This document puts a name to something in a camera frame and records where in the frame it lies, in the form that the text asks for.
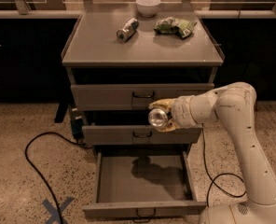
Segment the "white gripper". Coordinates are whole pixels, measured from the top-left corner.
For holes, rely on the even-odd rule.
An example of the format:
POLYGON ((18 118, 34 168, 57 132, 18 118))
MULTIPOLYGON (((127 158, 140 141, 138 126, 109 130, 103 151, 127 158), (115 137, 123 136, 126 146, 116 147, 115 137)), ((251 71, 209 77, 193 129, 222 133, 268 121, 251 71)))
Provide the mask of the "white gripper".
POLYGON ((160 99, 151 103, 148 107, 150 109, 160 108, 162 110, 171 110, 172 119, 166 126, 160 127, 159 131, 168 133, 177 129, 199 128, 198 124, 191 112, 192 96, 180 96, 175 99, 160 99))

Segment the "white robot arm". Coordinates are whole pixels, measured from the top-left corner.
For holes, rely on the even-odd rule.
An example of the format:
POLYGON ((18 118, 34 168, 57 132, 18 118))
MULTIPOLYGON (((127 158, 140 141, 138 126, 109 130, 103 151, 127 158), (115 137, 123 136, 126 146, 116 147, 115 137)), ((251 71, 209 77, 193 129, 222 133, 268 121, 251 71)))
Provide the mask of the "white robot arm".
POLYGON ((276 224, 276 175, 255 133, 255 89, 236 82, 204 94, 160 99, 149 105, 171 115, 161 132, 221 121, 241 167, 247 200, 205 208, 199 224, 276 224))

